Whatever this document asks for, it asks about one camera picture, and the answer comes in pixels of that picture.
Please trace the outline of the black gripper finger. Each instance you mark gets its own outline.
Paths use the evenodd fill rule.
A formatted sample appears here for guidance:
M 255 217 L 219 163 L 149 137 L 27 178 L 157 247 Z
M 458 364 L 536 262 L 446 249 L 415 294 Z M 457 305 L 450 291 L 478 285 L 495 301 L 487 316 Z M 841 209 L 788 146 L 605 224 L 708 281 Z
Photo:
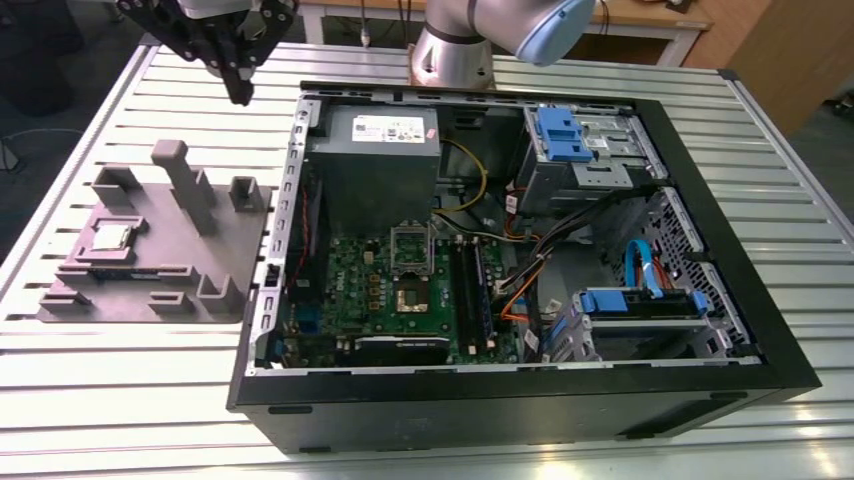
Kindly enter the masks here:
M 177 35 L 178 1 L 118 1 L 122 13 L 186 60 L 202 60 L 222 79 L 230 100 L 239 104 L 239 52 L 227 50 L 181 50 L 182 38 Z
M 254 10 L 259 14 L 263 26 L 245 38 L 245 43 L 241 47 L 241 105 L 247 105 L 254 95 L 251 77 L 255 69 L 265 64 L 282 37 L 294 24 L 298 14 L 298 2 L 287 0 L 255 1 Z

